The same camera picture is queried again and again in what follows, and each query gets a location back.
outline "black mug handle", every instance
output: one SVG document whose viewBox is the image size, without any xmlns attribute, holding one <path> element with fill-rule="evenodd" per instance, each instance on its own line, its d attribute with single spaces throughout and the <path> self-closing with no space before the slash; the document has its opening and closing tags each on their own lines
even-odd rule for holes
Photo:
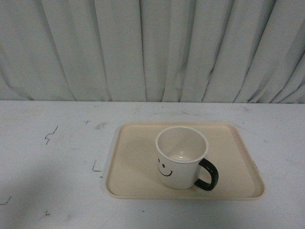
<svg viewBox="0 0 305 229">
<path fill-rule="evenodd" d="M 205 168 L 209 172 L 209 174 L 211 175 L 212 181 L 209 184 L 209 183 L 204 182 L 201 179 L 198 179 L 194 184 L 196 186 L 198 186 L 199 188 L 202 188 L 203 190 L 211 191 L 217 185 L 218 177 L 219 177 L 218 171 L 217 171 L 216 167 L 205 158 L 199 162 L 199 165 L 202 166 L 203 168 Z"/>
</svg>

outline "white table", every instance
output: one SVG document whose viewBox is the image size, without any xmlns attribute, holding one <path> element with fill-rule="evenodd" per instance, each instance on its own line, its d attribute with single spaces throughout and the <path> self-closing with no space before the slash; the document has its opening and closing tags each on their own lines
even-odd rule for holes
<svg viewBox="0 0 305 229">
<path fill-rule="evenodd" d="M 120 126 L 229 122 L 266 193 L 254 201 L 128 200 L 105 180 Z M 0 228 L 268 228 L 305 225 L 305 105 L 0 101 Z"/>
</svg>

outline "mug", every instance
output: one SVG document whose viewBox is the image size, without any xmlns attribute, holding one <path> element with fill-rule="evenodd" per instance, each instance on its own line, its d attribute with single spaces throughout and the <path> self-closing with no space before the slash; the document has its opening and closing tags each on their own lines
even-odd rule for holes
<svg viewBox="0 0 305 229">
<path fill-rule="evenodd" d="M 175 189 L 187 189 L 194 185 L 210 191 L 218 182 L 216 167 L 204 157 L 209 144 L 198 130 L 187 126 L 171 126 L 162 130 L 156 138 L 160 180 Z M 211 183 L 199 179 L 201 167 L 211 175 Z"/>
</svg>

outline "smiley face mouth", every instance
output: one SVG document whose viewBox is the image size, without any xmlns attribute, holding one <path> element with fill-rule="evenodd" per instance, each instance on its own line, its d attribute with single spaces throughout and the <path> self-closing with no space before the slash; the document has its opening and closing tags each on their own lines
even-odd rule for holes
<svg viewBox="0 0 305 229">
<path fill-rule="evenodd" d="M 169 174 L 169 175 L 165 175 L 165 174 L 163 174 L 161 171 L 160 171 L 160 169 L 159 169 L 159 167 L 158 167 L 158 170 L 159 170 L 159 172 L 163 175 L 163 176 L 165 176 L 165 177 L 169 177 L 173 172 L 171 171 L 171 173 Z"/>
</svg>

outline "mug rim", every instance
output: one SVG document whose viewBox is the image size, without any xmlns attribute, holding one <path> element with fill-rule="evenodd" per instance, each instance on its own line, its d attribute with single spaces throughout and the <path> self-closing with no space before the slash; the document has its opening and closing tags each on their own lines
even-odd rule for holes
<svg viewBox="0 0 305 229">
<path fill-rule="evenodd" d="M 205 151 L 204 151 L 204 153 L 203 153 L 200 157 L 198 157 L 198 158 L 196 158 L 196 159 L 194 159 L 194 160 L 189 160 L 189 161 L 177 160 L 177 159 L 171 158 L 171 157 L 167 156 L 166 154 L 164 154 L 164 153 L 162 152 L 162 150 L 159 148 L 158 140 L 159 140 L 160 136 L 161 136 L 164 132 L 166 132 L 167 130 L 170 130 L 170 129 L 175 129 L 175 128 L 186 128 L 186 129 L 190 129 L 190 130 L 193 130 L 193 131 L 195 131 L 196 133 L 198 133 L 198 134 L 203 138 L 203 140 L 205 141 Z M 168 159 L 168 160 L 170 160 L 170 161 L 173 161 L 173 162 L 176 162 L 176 163 L 181 163 L 181 164 L 190 164 L 190 163 L 198 162 L 198 161 L 202 160 L 202 159 L 206 156 L 206 154 L 207 154 L 207 152 L 208 152 L 208 150 L 209 150 L 209 142 L 208 142 L 208 140 L 206 139 L 206 137 L 204 136 L 204 134 L 201 133 L 199 130 L 196 130 L 196 129 L 192 128 L 192 127 L 184 126 L 184 125 L 175 125 L 175 126 L 170 126 L 170 127 L 167 127 L 167 128 L 165 128 L 165 129 L 163 129 L 163 130 L 157 135 L 156 140 L 155 140 L 155 144 L 156 144 L 156 148 L 157 148 L 158 152 L 159 152 L 163 157 L 165 157 L 166 159 Z"/>
</svg>

